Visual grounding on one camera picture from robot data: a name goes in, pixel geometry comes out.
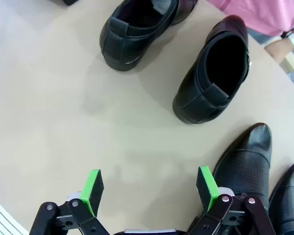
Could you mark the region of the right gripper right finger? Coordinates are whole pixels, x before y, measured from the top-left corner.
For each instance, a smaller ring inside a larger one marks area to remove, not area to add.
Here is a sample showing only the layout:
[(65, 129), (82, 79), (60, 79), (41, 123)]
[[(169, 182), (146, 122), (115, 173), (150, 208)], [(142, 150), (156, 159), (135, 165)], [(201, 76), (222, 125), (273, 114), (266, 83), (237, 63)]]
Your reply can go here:
[(221, 193), (208, 166), (198, 168), (196, 187), (204, 212), (194, 218), (189, 235), (218, 235), (230, 227), (241, 228), (242, 235), (276, 235), (261, 199), (238, 199), (229, 188)]

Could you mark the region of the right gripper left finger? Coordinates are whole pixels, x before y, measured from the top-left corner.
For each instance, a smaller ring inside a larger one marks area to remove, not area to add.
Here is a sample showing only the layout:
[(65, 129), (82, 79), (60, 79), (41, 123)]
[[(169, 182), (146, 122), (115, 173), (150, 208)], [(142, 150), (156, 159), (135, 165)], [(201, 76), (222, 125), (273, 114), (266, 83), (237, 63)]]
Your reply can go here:
[(79, 230), (81, 235), (110, 235), (97, 219), (103, 190), (101, 171), (92, 170), (83, 190), (61, 206), (41, 204), (29, 235), (68, 235), (69, 230)]

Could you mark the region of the black slip-on loafer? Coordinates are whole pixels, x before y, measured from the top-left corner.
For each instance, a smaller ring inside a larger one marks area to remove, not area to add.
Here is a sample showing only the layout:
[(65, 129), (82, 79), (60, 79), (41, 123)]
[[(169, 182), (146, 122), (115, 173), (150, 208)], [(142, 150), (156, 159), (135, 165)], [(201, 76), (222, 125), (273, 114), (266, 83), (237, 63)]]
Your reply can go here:
[(175, 115), (187, 124), (214, 120), (236, 95), (249, 67), (247, 27), (239, 16), (227, 16), (212, 28), (185, 75), (172, 103)]
[(198, 0), (123, 0), (104, 24), (99, 45), (107, 65), (134, 68), (170, 26), (184, 21)]

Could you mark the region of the person's left hand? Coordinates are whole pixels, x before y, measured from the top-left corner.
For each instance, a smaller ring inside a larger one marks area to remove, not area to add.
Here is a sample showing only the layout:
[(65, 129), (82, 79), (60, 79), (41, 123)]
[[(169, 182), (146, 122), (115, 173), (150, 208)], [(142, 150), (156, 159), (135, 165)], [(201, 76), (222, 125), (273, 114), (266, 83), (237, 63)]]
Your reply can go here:
[(266, 52), (280, 64), (283, 59), (294, 50), (294, 45), (288, 38), (274, 41), (265, 46)]

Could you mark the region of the blue jeans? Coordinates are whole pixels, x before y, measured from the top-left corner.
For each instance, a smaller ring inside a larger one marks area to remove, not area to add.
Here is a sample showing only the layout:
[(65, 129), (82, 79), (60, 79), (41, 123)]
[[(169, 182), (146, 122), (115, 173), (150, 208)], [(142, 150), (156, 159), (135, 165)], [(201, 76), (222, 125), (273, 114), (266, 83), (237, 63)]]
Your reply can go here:
[(249, 35), (260, 45), (266, 46), (274, 41), (282, 39), (280, 36), (268, 36), (251, 28), (248, 28)]

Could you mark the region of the person in pink hoodie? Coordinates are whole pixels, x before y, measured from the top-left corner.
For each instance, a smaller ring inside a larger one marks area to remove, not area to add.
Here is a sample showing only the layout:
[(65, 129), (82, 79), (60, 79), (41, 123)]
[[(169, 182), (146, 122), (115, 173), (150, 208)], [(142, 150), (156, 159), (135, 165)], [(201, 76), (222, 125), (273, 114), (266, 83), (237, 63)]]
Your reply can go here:
[(208, 0), (224, 14), (241, 17), (246, 26), (268, 36), (294, 28), (294, 0)]

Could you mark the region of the white ribbed rail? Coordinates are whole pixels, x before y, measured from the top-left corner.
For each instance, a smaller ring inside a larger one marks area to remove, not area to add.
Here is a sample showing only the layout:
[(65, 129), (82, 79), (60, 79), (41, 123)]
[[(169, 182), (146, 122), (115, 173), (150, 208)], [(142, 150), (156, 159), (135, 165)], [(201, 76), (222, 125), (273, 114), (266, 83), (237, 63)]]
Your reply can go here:
[(0, 235), (29, 235), (29, 232), (19, 224), (0, 204)]

